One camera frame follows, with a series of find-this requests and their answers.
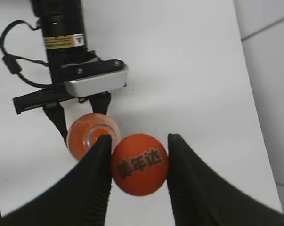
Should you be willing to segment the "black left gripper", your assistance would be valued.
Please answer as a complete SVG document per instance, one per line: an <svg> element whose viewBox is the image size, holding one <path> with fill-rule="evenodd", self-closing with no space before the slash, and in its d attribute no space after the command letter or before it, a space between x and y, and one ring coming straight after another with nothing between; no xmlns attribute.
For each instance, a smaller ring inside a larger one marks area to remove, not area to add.
<svg viewBox="0 0 284 226"><path fill-rule="evenodd" d="M67 142L68 130L64 108L59 101L72 95L66 91L65 82L83 79L95 75L94 62L101 61L95 51L87 50L49 50L47 51L49 72L52 84L49 88L13 98L17 114L42 107L45 115L55 125L64 142ZM92 95L89 98L93 113L107 115L111 102L108 91Z"/></svg>

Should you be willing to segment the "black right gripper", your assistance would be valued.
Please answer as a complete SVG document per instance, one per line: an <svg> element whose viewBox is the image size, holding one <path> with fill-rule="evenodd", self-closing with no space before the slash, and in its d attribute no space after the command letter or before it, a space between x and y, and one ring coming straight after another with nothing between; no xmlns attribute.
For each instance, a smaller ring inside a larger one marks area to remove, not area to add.
<svg viewBox="0 0 284 226"><path fill-rule="evenodd" d="M112 185L111 147L111 136L101 135L71 171L0 219L0 226L103 226Z"/></svg>

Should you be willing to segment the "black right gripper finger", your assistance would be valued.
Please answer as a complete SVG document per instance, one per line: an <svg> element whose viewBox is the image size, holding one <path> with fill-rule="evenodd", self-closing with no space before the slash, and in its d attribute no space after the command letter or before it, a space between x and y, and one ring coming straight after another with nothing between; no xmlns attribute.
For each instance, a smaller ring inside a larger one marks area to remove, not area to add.
<svg viewBox="0 0 284 226"><path fill-rule="evenodd" d="M177 226L284 226L284 214L211 169L179 134L168 135L167 185Z"/></svg>

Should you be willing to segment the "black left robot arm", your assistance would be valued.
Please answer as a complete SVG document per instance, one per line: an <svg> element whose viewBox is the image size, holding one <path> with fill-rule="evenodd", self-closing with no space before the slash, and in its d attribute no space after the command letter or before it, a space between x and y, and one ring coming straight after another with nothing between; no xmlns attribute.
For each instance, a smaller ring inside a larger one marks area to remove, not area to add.
<svg viewBox="0 0 284 226"><path fill-rule="evenodd" d="M111 95L107 88L88 87L86 94L76 94L72 81L87 84L91 76L112 72L113 61L103 61L88 51L79 0L33 0L35 16L42 30L52 83L47 88L13 98L17 114L41 107L63 139L67 138L65 112L61 102L73 98L89 100L92 110L107 112Z"/></svg>

